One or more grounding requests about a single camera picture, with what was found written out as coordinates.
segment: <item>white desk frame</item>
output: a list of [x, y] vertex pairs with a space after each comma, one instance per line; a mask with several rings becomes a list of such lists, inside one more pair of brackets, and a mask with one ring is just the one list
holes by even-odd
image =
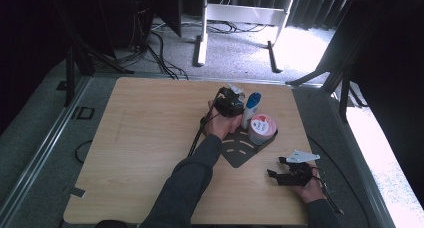
[[287, 18], [293, 0], [290, 0], [283, 9], [246, 7], [234, 5], [209, 4], [203, 0], [202, 34], [200, 37], [197, 64], [206, 64], [206, 49], [208, 45], [207, 21], [219, 20], [228, 22], [253, 23], [278, 26], [274, 43], [278, 40], [282, 29], [286, 26]]

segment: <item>person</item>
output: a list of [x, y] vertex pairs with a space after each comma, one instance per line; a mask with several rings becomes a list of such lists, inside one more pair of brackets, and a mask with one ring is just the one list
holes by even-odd
[[[212, 179], [213, 167], [221, 154], [222, 141], [228, 133], [235, 132], [242, 119], [241, 115], [223, 117], [215, 108], [210, 117], [204, 130], [205, 139], [192, 156], [176, 165], [140, 227], [191, 227], [191, 216]], [[291, 189], [306, 203], [308, 227], [340, 227], [317, 179], [311, 179], [304, 187]]]

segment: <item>dark gray sleeve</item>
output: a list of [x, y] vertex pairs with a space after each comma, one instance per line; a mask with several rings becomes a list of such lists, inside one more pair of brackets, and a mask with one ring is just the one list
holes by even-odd
[[340, 222], [326, 199], [306, 204], [309, 215], [308, 228], [340, 228]]
[[192, 156], [178, 163], [140, 227], [190, 227], [197, 202], [212, 179], [221, 146], [217, 136], [208, 135]]

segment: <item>person's left hand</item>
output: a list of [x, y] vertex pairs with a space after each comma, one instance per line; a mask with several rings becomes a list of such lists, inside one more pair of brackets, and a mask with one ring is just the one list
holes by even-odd
[[[209, 108], [212, 106], [213, 101], [209, 101]], [[234, 133], [237, 127], [240, 126], [243, 115], [236, 117], [223, 117], [219, 112], [212, 108], [209, 122], [205, 126], [205, 135], [213, 134], [224, 140], [228, 133]]]

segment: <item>hand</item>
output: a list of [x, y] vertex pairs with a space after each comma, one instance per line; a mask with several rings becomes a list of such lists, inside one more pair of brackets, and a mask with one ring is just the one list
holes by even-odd
[[[208, 102], [209, 109], [212, 104], [213, 101]], [[215, 108], [212, 108], [209, 122], [206, 123], [205, 126], [205, 135], [213, 134], [218, 136], [221, 140], [224, 140], [228, 133], [234, 133], [237, 127], [240, 126], [242, 116], [243, 115], [238, 115], [232, 118], [223, 117]]]
[[[312, 175], [317, 177], [318, 171], [312, 167]], [[319, 199], [326, 199], [321, 190], [320, 181], [312, 177], [312, 179], [305, 186], [290, 186], [290, 189], [296, 192], [305, 203], [310, 203]]]

